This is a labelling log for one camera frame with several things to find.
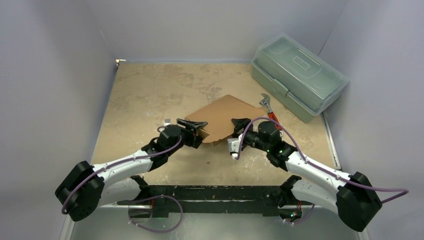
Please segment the brown cardboard box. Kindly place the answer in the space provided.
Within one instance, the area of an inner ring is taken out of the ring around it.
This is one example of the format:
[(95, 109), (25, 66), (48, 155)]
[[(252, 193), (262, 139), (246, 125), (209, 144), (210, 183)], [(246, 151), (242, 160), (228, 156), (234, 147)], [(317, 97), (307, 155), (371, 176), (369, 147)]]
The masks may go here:
[(203, 138), (202, 142), (217, 145), (233, 134), (232, 119), (255, 119), (265, 114), (264, 108), (255, 107), (227, 94), (190, 113), (185, 119), (192, 122), (207, 122), (207, 125), (199, 133)]

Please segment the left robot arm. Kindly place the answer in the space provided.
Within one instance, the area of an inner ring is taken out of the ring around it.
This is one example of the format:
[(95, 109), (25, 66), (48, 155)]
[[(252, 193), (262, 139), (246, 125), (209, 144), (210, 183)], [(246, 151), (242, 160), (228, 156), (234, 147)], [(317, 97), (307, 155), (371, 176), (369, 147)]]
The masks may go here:
[(54, 193), (62, 205), (61, 213), (78, 222), (112, 202), (146, 203), (149, 191), (141, 186), (140, 174), (165, 165), (183, 146), (197, 149), (203, 141), (199, 131), (207, 125), (206, 121), (178, 118), (176, 124), (164, 126), (157, 137), (128, 156), (94, 165), (86, 160), (77, 163)]

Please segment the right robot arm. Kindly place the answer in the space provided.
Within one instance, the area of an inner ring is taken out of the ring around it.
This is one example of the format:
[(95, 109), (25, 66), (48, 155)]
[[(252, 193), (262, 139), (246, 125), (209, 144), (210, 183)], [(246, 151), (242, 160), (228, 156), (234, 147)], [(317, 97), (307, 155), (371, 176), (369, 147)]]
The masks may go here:
[(253, 129), (249, 118), (233, 118), (228, 151), (238, 160), (245, 147), (266, 153), (269, 162), (292, 175), (280, 187), (279, 206), (305, 201), (326, 208), (354, 231), (362, 232), (382, 208), (369, 179), (362, 173), (332, 169), (299, 150), (296, 143), (284, 141), (274, 122), (264, 120)]

